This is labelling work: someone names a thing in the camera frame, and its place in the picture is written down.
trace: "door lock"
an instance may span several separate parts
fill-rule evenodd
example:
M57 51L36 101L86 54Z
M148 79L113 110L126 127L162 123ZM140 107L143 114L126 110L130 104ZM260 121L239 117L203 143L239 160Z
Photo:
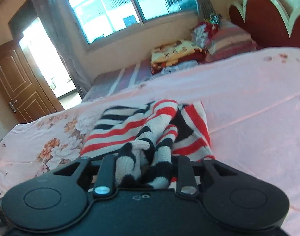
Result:
M17 112L17 109L14 107L13 103L9 102L9 106L12 109L13 112Z

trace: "wooden door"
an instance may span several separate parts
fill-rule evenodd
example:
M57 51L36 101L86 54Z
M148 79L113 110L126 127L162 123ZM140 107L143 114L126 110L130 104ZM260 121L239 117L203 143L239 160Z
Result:
M32 56L28 59L29 62L33 60ZM45 91L41 87L46 81L35 67L34 61L31 68L16 41L0 46L0 91L20 123L31 122L64 109L48 84Z

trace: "headboard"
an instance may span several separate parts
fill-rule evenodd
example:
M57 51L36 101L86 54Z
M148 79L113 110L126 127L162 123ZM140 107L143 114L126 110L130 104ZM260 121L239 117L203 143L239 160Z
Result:
M300 7L290 17L278 0L243 0L229 8L231 21L248 31L258 46L300 48Z

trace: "striped sweater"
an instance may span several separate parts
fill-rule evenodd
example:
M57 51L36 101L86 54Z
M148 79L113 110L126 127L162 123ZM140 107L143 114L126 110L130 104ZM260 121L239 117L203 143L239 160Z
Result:
M167 188L174 181L171 155L186 155L191 161L214 158L202 103L159 100L105 110L80 155L93 158L108 153L118 153L118 187Z

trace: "bright light through doorway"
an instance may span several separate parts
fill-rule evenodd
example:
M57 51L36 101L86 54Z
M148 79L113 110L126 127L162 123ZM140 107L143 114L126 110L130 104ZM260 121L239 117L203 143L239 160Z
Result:
M78 105L81 98L39 18L23 32L20 45L28 46L42 75L64 109Z

